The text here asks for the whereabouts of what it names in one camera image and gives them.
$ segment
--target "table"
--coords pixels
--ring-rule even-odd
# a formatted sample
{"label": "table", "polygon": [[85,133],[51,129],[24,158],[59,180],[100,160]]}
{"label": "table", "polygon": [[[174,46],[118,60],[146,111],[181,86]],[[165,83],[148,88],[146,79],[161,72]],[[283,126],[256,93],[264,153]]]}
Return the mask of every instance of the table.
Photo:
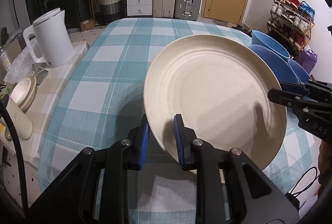
{"label": "table", "polygon": [[[49,126],[49,120],[53,110],[61,96],[67,81],[73,71],[79,65],[82,57],[90,47],[85,41],[73,42],[74,55],[64,65],[58,68],[46,68],[49,75],[36,86],[36,95],[29,108],[24,112],[34,124],[34,133],[30,139],[19,138],[23,159],[30,166],[37,169],[39,162],[40,144],[45,137]],[[2,143],[10,154],[15,154],[13,141],[7,141],[4,137],[5,128],[0,133],[0,143]]]}
{"label": "table", "polygon": [[[39,162],[41,190],[84,147],[111,146],[140,125],[150,62],[168,43],[193,34],[224,36],[249,46],[244,33],[201,22],[126,18],[96,39],[70,78],[52,115]],[[288,110],[283,145],[264,173],[286,193],[312,163],[313,136]],[[128,172],[131,223],[194,223],[195,177],[183,172],[150,136],[142,171]]]}

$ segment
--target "shoe rack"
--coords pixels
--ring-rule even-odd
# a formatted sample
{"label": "shoe rack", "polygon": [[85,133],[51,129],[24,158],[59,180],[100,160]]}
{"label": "shoe rack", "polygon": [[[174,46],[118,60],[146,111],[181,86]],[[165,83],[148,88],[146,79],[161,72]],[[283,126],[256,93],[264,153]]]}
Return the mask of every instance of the shoe rack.
{"label": "shoe rack", "polygon": [[270,11],[270,14],[271,14],[271,17],[272,18],[280,18],[282,21],[285,21],[285,24],[287,26],[291,26],[291,31],[290,31],[290,34],[292,34],[293,30],[297,31],[300,35],[302,35],[304,37],[304,44],[302,46],[299,46],[296,42],[292,42],[289,38],[287,38],[286,36],[284,36],[280,31],[278,31],[278,29],[275,29],[272,25],[270,25],[269,23],[267,23],[267,27],[268,27],[268,31],[269,33],[271,31],[274,31],[276,32],[277,34],[279,34],[283,39],[285,39],[287,42],[289,42],[290,44],[292,44],[298,51],[301,51],[305,46],[306,44],[311,40],[311,30],[312,28],[315,26],[315,23],[311,20],[311,17],[305,15],[303,12],[299,11],[298,9],[294,8],[293,6],[290,6],[288,4],[285,4],[283,3],[282,1],[280,0],[273,0],[274,3],[278,4],[278,5],[281,5],[283,7],[285,7],[285,10],[290,10],[296,14],[299,15],[299,17],[301,19],[305,19],[306,21],[309,22],[309,29],[306,31],[306,32],[303,32],[299,27],[293,25],[293,23],[291,23],[289,20],[285,19],[284,17],[282,16],[279,16],[275,13],[272,13]]}

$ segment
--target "blue bowl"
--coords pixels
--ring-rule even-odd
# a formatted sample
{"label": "blue bowl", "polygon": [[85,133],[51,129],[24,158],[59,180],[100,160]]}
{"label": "blue bowl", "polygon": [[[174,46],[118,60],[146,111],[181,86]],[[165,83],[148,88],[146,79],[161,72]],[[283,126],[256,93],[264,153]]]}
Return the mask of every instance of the blue bowl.
{"label": "blue bowl", "polygon": [[291,57],[288,51],[275,39],[257,30],[253,30],[252,32],[251,44],[264,46],[267,49],[270,49],[271,51],[276,53],[279,57],[281,57],[285,61],[287,61]]}
{"label": "blue bowl", "polygon": [[265,61],[280,82],[299,84],[296,74],[287,62],[270,49],[260,45],[251,45],[249,49]]}
{"label": "blue bowl", "polygon": [[289,66],[292,68],[292,70],[295,72],[300,82],[307,83],[308,80],[311,79],[306,70],[303,69],[302,66],[298,64],[296,61],[289,59],[287,62]]}

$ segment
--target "plastic bag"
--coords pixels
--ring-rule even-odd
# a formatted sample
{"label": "plastic bag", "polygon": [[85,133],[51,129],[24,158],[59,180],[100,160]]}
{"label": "plastic bag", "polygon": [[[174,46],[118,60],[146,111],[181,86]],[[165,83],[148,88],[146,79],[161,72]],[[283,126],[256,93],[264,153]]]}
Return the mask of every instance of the plastic bag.
{"label": "plastic bag", "polygon": [[[36,38],[33,38],[31,40],[31,45],[34,50],[36,48],[40,50],[39,46],[37,47]],[[33,63],[34,60],[32,59],[29,49],[26,46],[23,51],[17,56],[17,58],[13,61],[3,81],[5,83],[17,84],[31,73],[31,66]]]}
{"label": "plastic bag", "polygon": [[317,63],[318,55],[313,52],[310,48],[304,49],[298,55],[296,62],[302,66],[305,71],[310,74],[312,69]]}

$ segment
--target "red shoe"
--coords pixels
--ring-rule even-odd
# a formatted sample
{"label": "red shoe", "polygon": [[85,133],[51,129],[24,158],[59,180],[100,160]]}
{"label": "red shoe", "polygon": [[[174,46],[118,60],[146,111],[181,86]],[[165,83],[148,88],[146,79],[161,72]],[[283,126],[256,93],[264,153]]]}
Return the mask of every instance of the red shoe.
{"label": "red shoe", "polygon": [[286,0],[286,3],[292,7],[294,7],[295,9],[297,9],[298,7],[300,7],[300,2],[298,0]]}
{"label": "red shoe", "polygon": [[302,48],[302,46],[304,45],[304,37],[299,33],[297,33],[297,36],[298,36],[298,38],[295,41],[295,45],[298,48]]}
{"label": "red shoe", "polygon": [[298,38],[298,35],[296,33],[295,30],[292,31],[292,34],[290,35],[289,37],[289,40],[292,42],[292,43],[295,43],[296,39]]}

